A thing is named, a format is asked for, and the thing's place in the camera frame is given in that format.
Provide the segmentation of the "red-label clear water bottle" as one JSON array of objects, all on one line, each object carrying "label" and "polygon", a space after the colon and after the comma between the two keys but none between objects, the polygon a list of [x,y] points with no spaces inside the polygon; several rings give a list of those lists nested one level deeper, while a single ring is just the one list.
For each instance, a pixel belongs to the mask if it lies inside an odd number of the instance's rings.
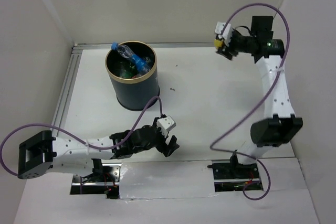
[{"label": "red-label clear water bottle", "polygon": [[143,76],[143,74],[138,73],[138,74],[134,75],[131,79],[140,78],[140,77],[142,77],[142,76]]}]

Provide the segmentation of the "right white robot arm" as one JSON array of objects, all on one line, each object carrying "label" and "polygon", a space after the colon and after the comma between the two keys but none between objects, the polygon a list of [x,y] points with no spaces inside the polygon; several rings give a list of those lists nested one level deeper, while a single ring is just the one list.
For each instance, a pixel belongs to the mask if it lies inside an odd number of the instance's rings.
[{"label": "right white robot arm", "polygon": [[215,28],[215,47],[219,54],[232,59],[239,53],[250,54],[259,70],[264,101],[264,118],[250,127],[250,141],[234,154],[229,172],[235,178],[247,172],[266,152],[288,144],[303,126],[290,102],[283,56],[283,41],[273,38],[271,16],[253,16],[249,35],[242,35],[231,24],[218,22]]}]

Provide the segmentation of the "green plastic bottle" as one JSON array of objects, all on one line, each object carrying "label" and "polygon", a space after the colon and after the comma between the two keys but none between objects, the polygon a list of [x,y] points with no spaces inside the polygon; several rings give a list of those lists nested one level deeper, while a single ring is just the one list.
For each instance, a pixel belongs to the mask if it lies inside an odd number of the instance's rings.
[{"label": "green plastic bottle", "polygon": [[128,61],[118,61],[115,64],[115,74],[122,79],[132,79],[138,74],[136,66]]}]

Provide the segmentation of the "large clear crushed bottle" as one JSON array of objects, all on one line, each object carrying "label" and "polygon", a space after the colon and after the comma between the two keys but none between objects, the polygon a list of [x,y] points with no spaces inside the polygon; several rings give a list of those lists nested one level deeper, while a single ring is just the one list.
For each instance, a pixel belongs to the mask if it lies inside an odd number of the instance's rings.
[{"label": "large clear crushed bottle", "polygon": [[151,57],[145,56],[143,60],[146,62],[149,68],[152,68],[154,65],[154,60]]}]

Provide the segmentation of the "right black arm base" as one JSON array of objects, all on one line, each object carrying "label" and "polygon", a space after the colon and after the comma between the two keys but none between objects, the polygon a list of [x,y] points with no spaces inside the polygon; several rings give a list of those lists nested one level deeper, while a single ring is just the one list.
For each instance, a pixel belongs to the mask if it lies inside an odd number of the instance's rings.
[{"label": "right black arm base", "polygon": [[263,190],[257,164],[241,165],[231,158],[229,161],[213,161],[207,165],[213,173],[215,192]]}]

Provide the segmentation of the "blue-label clear bottle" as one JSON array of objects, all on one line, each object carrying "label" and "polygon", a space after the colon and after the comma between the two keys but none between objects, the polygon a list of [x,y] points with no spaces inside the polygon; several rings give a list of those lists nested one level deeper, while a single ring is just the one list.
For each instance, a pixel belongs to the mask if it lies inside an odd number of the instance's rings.
[{"label": "blue-label clear bottle", "polygon": [[129,46],[113,42],[111,49],[117,51],[120,56],[133,63],[139,74],[144,75],[150,71],[149,65],[136,55]]}]

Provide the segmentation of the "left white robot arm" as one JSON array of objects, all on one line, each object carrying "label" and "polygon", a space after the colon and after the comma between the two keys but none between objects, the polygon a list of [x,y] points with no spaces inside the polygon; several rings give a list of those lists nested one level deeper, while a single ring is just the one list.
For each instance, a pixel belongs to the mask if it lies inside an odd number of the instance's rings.
[{"label": "left white robot arm", "polygon": [[19,145],[19,179],[33,179],[46,173],[69,173],[99,181],[103,177],[102,161],[125,159],[157,149],[169,157],[179,148],[176,136],[167,142],[161,127],[145,125],[110,136],[80,143],[74,139],[54,137],[50,130],[41,131]]}]

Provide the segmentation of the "small orange yellow-capped bottle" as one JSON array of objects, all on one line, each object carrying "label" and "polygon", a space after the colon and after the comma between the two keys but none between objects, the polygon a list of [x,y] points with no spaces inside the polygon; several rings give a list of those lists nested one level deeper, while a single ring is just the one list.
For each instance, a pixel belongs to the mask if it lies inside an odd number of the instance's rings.
[{"label": "small orange yellow-capped bottle", "polygon": [[222,48],[224,44],[224,41],[222,39],[215,39],[214,40],[214,46],[216,49]]}]

